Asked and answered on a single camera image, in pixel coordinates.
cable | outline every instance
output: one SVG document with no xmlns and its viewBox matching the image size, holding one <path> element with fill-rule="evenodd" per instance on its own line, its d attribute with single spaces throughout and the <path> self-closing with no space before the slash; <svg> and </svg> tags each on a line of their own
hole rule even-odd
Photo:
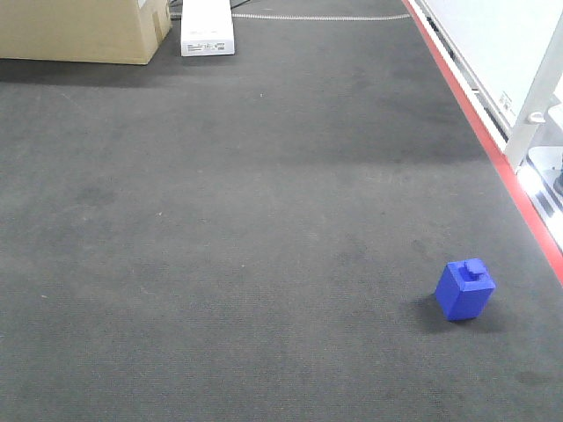
<svg viewBox="0 0 563 422">
<path fill-rule="evenodd" d="M 235 4 L 234 6 L 231 6 L 230 9 L 237 9 L 238 6 L 242 6 L 243 4 L 247 4 L 248 2 L 250 2 L 251 0 L 243 0 L 242 2 Z"/>
<path fill-rule="evenodd" d="M 256 15 L 254 13 L 233 13 L 233 18 L 268 19 L 268 20 L 312 20 L 321 22 L 381 22 L 387 20 L 408 19 L 408 13 L 390 16 L 301 16 L 301 15 Z"/>
</svg>

blue cube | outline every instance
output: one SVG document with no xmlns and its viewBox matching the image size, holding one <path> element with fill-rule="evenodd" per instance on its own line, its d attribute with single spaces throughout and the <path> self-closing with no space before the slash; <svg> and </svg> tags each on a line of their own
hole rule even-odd
<svg viewBox="0 0 563 422">
<path fill-rule="evenodd" d="M 449 262 L 435 296 L 448 321 L 476 318 L 496 289 L 483 261 L 477 258 Z"/>
</svg>

red floor edge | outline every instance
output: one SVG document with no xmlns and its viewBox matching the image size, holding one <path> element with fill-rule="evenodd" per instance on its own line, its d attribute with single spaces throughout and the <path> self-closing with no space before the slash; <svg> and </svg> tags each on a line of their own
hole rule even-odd
<svg viewBox="0 0 563 422">
<path fill-rule="evenodd" d="M 508 193 L 520 210 L 520 213 L 530 227 L 530 230 L 535 236 L 540 248 L 543 250 L 545 257 L 552 266 L 555 275 L 563 286 L 563 254 L 559 250 L 559 247 L 553 240 L 552 235 L 532 205 L 530 198 L 528 198 L 528 195 L 518 183 L 518 179 L 512 171 L 510 164 L 508 164 L 506 157 L 497 148 L 493 138 L 486 130 L 483 121 L 473 108 L 470 100 L 466 97 L 460 83 L 454 76 L 446 61 L 442 58 L 437 46 L 432 41 L 430 34 L 420 21 L 420 18 L 415 12 L 413 6 L 410 4 L 409 0 L 402 0 L 402 2 L 413 17 L 414 23 L 418 27 L 422 38 L 426 42 L 430 53 L 434 57 L 434 60 L 442 72 L 444 79 L 456 97 L 458 104 L 462 108 L 465 117 L 473 129 L 473 132 L 475 132 L 475 135 L 478 137 L 483 149 L 506 186 Z"/>
</svg>

gray carpet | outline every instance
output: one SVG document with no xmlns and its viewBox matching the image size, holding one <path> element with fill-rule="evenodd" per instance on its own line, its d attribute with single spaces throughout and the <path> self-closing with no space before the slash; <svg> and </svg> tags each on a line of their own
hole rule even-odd
<svg viewBox="0 0 563 422">
<path fill-rule="evenodd" d="M 0 421 L 563 420 L 561 286 L 412 20 L 235 28 L 0 61 Z M 471 257 L 498 290 L 447 323 Z"/>
</svg>

